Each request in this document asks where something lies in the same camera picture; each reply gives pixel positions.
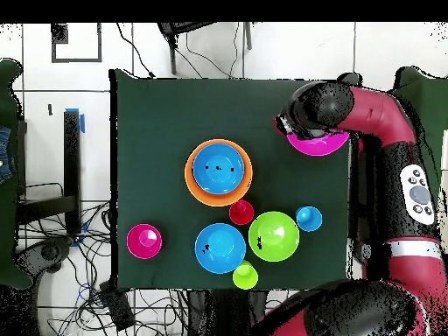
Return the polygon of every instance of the pink bowl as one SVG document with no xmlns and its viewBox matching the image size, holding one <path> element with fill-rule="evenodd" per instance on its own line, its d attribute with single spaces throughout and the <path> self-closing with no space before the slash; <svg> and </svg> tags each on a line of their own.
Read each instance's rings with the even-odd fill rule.
<svg viewBox="0 0 448 336">
<path fill-rule="evenodd" d="M 326 156 L 337 151 L 347 139 L 350 134 L 342 132 L 338 134 L 328 134 L 321 138 L 300 140 L 295 134 L 289 134 L 288 140 L 291 145 L 299 152 L 308 156 Z"/>
<path fill-rule="evenodd" d="M 151 259 L 162 248 L 162 236 L 149 224 L 137 224 L 126 237 L 129 252 L 139 259 Z"/>
</svg>

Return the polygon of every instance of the tabletop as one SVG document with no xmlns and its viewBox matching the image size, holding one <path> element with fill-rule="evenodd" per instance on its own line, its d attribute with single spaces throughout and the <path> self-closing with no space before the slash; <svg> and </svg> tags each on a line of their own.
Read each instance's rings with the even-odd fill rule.
<svg viewBox="0 0 448 336">
<path fill-rule="evenodd" d="M 292 257 L 265 262 L 248 244 L 249 226 L 237 227 L 245 259 L 259 274 L 254 290 L 311 289 L 346 278 L 349 143 L 326 157 L 295 150 L 273 128 L 302 80 L 134 79 L 115 70 L 118 150 L 118 286 L 120 288 L 233 288 L 232 274 L 202 269 L 194 254 L 199 232 L 215 222 L 232 224 L 227 207 L 198 202 L 184 180 L 186 160 L 208 139 L 239 144 L 254 176 L 244 199 L 255 216 L 279 211 L 294 219 L 301 206 L 323 214 L 322 227 L 300 232 Z M 135 258 L 126 235 L 139 223 L 156 227 L 158 255 Z"/>
</svg>

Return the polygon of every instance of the cup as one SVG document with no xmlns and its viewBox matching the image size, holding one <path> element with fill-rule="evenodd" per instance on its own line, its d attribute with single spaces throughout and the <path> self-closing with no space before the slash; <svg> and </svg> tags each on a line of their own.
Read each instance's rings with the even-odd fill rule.
<svg viewBox="0 0 448 336">
<path fill-rule="evenodd" d="M 296 222 L 305 232 L 314 232 L 322 225 L 322 213 L 313 206 L 303 206 L 296 211 Z"/>
<path fill-rule="evenodd" d="M 243 260 L 234 270 L 233 280 L 234 285 L 239 289 L 250 290 L 258 282 L 258 273 L 250 262 Z"/>
<path fill-rule="evenodd" d="M 126 238 L 128 251 L 138 259 L 151 259 L 162 248 L 162 236 L 150 224 L 134 226 Z"/>
<path fill-rule="evenodd" d="M 237 226 L 244 226 L 254 219 L 254 208 L 245 199 L 240 199 L 232 204 L 228 216 Z"/>
</svg>

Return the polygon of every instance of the lime green bowl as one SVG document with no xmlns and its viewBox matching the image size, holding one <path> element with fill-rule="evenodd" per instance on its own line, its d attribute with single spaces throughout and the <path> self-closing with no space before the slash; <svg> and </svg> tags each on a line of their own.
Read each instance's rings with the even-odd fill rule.
<svg viewBox="0 0 448 336">
<path fill-rule="evenodd" d="M 262 213 L 250 225 L 248 244 L 260 259 L 281 262 L 298 248 L 298 226 L 285 213 Z"/>
</svg>

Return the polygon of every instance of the light blue cup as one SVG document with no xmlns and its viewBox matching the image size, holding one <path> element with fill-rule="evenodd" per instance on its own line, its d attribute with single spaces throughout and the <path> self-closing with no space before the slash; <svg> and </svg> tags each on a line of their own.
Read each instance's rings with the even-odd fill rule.
<svg viewBox="0 0 448 336">
<path fill-rule="evenodd" d="M 305 232 L 314 232 L 322 225 L 322 213 L 313 206 L 303 206 L 296 211 L 296 222 Z"/>
</svg>

